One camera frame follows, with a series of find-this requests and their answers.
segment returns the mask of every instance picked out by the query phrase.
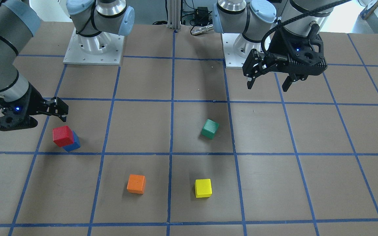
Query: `cube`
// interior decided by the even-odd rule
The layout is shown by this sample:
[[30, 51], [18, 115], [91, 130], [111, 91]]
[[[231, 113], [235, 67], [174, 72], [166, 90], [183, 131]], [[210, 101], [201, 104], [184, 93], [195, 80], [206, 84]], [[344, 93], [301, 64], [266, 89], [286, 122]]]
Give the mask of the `cube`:
[[195, 197], [211, 197], [213, 194], [213, 187], [211, 186], [211, 179], [197, 179], [195, 180]]
[[144, 194], [145, 191], [145, 176], [129, 175], [128, 185], [126, 189], [133, 194]]
[[216, 134], [216, 131], [218, 129], [220, 124], [210, 120], [210, 119], [207, 119], [207, 121], [205, 122], [205, 125], [204, 127], [202, 128], [202, 131], [201, 131], [201, 134], [207, 138], [210, 138], [210, 139], [213, 139], [215, 134]]
[[62, 148], [65, 151], [74, 151], [75, 149], [78, 149], [81, 147], [80, 140], [78, 139], [77, 134], [74, 131], [72, 131], [72, 133], [74, 137], [74, 143], [72, 143], [71, 145], [63, 146]]
[[54, 143], [61, 148], [74, 143], [74, 134], [68, 126], [54, 128], [52, 135]]

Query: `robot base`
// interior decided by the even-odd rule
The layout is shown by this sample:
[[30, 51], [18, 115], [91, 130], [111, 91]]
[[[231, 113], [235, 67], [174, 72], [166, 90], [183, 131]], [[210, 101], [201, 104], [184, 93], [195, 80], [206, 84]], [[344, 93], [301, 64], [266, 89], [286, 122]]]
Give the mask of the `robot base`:
[[[234, 42], [239, 36], [239, 33], [222, 33], [222, 48], [224, 50], [225, 67], [228, 69], [241, 69], [246, 58], [240, 57], [234, 49]], [[265, 42], [265, 47], [268, 48], [270, 38]]]
[[81, 49], [81, 42], [79, 42], [75, 31], [76, 29], [74, 28], [63, 59], [64, 64], [120, 66], [125, 36], [107, 33], [111, 38], [111, 42], [106, 47], [106, 52], [102, 54], [89, 54]]

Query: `yellow cube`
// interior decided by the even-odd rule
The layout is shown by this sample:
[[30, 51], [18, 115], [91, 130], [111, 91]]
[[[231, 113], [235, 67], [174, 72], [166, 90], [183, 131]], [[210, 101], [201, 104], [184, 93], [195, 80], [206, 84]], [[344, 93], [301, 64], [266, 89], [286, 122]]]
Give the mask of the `yellow cube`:
[[211, 197], [213, 194], [213, 187], [211, 186], [211, 179], [197, 179], [195, 180], [195, 197]]

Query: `red cube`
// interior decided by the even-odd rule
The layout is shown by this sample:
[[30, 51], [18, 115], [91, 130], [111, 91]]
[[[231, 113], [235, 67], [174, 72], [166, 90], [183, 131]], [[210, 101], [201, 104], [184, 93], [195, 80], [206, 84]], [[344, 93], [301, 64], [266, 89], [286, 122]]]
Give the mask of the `red cube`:
[[53, 141], [59, 147], [64, 147], [74, 143], [74, 134], [68, 126], [54, 128], [52, 130]]

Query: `orange cube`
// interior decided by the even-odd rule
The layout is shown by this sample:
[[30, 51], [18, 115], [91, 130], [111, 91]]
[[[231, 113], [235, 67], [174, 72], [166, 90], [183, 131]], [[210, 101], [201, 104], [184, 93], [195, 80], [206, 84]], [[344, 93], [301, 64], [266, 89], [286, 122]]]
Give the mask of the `orange cube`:
[[144, 194], [145, 176], [129, 175], [128, 186], [126, 189], [133, 194]]

